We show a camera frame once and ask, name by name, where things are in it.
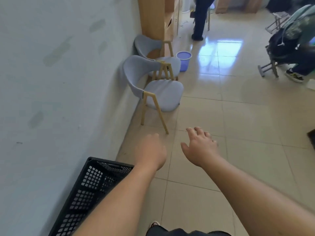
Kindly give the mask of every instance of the hand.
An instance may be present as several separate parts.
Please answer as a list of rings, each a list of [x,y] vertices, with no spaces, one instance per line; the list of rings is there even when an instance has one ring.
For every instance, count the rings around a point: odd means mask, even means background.
[[[152,168],[157,171],[166,161],[166,148],[159,139],[159,135],[147,135],[135,150],[136,166]]]
[[[180,143],[183,153],[187,159],[198,167],[203,167],[212,158],[220,157],[218,144],[213,141],[210,133],[204,132],[201,127],[186,129],[189,135],[189,146]]]

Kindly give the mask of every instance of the person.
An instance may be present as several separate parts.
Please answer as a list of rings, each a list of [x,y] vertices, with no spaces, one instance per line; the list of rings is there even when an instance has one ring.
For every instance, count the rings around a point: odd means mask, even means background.
[[[234,167],[222,158],[218,144],[200,127],[187,129],[184,155],[204,170],[224,194],[250,236],[314,236],[315,216],[288,197]],[[150,182],[166,161],[158,134],[147,135],[135,150],[136,165],[90,213],[74,236],[134,236]],[[216,231],[212,236],[229,235]],[[207,234],[182,229],[168,232],[154,223],[147,236]]]
[[[215,0],[196,0],[196,10],[194,13],[195,28],[194,33],[191,36],[193,40],[195,41],[203,40],[202,34],[204,24],[206,23],[207,19],[207,11],[214,1]]]
[[[271,37],[269,50],[278,64],[296,64],[286,76],[297,83],[315,69],[315,46],[309,42],[315,37],[315,6],[306,5],[297,10]]]

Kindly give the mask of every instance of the chair armrest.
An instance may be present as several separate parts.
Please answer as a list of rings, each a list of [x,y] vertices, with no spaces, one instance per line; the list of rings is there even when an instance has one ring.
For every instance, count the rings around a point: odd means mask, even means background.
[[[169,47],[169,51],[171,52],[171,57],[174,57],[174,53],[173,53],[173,48],[172,48],[172,43],[170,40],[163,40],[162,41],[163,44],[168,44]]]

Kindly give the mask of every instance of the crate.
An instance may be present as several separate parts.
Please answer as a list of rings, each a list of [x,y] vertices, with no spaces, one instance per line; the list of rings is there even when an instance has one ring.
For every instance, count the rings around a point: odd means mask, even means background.
[[[134,166],[89,157],[84,164],[49,236],[69,236],[93,208]]]

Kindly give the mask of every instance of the gray chair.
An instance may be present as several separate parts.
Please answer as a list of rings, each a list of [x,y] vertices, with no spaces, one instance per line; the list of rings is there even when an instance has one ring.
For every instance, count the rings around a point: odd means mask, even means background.
[[[160,56],[161,56],[163,53],[162,46],[164,44],[168,44],[169,50],[171,52],[171,57],[159,57],[156,59],[150,59],[147,57],[147,55],[155,49],[160,49]],[[149,37],[146,37],[145,35],[138,35],[135,38],[135,46],[136,46],[136,49],[137,49],[139,55],[146,58],[146,59],[149,59],[152,61],[170,63],[172,66],[172,69],[173,69],[173,74],[176,77],[176,80],[178,80],[178,75],[179,75],[179,71],[180,71],[180,59],[177,57],[174,57],[171,41],[155,40],[155,39],[151,39]],[[161,78],[163,78],[163,79],[166,78],[164,72],[162,73]]]
[[[162,112],[171,112],[175,110],[180,102],[184,91],[183,84],[174,81],[174,77],[168,78],[167,67],[171,70],[169,63],[151,61],[138,55],[128,57],[123,63],[123,72],[132,93],[138,98],[143,99],[143,108],[141,115],[141,125],[144,125],[146,106],[156,109],[159,113],[166,134],[168,130],[164,122]],[[144,89],[136,87],[139,79],[149,71],[154,72],[154,79]],[[156,72],[159,71],[158,79],[155,80]],[[166,79],[161,79],[162,72]]]

